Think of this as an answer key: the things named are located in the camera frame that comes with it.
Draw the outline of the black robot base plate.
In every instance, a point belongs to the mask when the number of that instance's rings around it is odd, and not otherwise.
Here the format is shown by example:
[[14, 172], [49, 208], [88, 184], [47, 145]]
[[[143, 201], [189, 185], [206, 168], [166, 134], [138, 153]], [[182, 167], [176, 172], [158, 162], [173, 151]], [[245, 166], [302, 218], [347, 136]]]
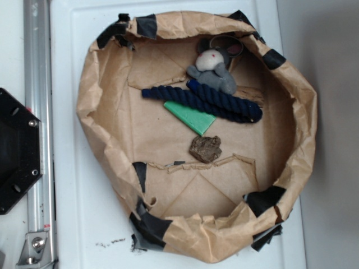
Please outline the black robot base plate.
[[1, 88], [1, 215], [41, 177], [40, 120]]

